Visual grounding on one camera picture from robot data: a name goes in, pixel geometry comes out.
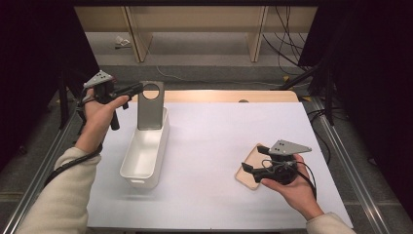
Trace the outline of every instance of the white sleeve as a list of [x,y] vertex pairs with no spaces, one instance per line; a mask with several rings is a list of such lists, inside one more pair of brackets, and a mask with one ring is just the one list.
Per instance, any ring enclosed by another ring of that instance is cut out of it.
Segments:
[[355,234],[343,220],[335,213],[327,213],[310,219],[307,222],[309,234]]
[[[67,149],[57,159],[55,169],[85,155],[78,148]],[[99,161],[98,155],[55,177],[40,193],[18,233],[84,233],[88,223],[87,205]]]

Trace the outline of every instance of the white rectangular bin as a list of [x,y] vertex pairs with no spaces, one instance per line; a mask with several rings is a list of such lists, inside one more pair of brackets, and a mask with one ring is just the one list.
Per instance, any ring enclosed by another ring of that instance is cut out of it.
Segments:
[[121,176],[133,187],[153,188],[158,184],[169,135],[168,110],[164,108],[160,130],[136,128],[121,167]]

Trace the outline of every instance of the white table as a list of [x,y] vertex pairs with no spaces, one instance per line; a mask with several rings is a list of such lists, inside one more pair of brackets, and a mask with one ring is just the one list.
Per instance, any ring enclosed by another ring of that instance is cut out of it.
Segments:
[[156,231],[276,231],[305,228],[283,197],[235,180],[256,143],[285,139],[313,148],[303,153],[318,201],[350,226],[343,202],[299,102],[166,103],[169,141],[157,187],[131,187],[119,174],[136,126],[136,103],[119,110],[121,129],[109,132],[88,210],[89,227]]

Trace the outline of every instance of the beige rectangular object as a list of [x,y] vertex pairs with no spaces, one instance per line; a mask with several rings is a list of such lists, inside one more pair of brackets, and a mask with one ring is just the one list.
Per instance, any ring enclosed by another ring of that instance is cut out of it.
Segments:
[[[271,159],[269,156],[259,153],[257,146],[262,146],[262,144],[256,144],[244,160],[245,163],[251,165],[254,169],[262,168],[262,161],[265,159]],[[265,162],[264,165],[266,167],[269,167],[270,163]],[[239,181],[249,189],[255,190],[258,188],[259,183],[256,183],[252,174],[246,173],[243,167],[240,167],[238,169],[237,173],[235,174],[235,178],[237,181]]]

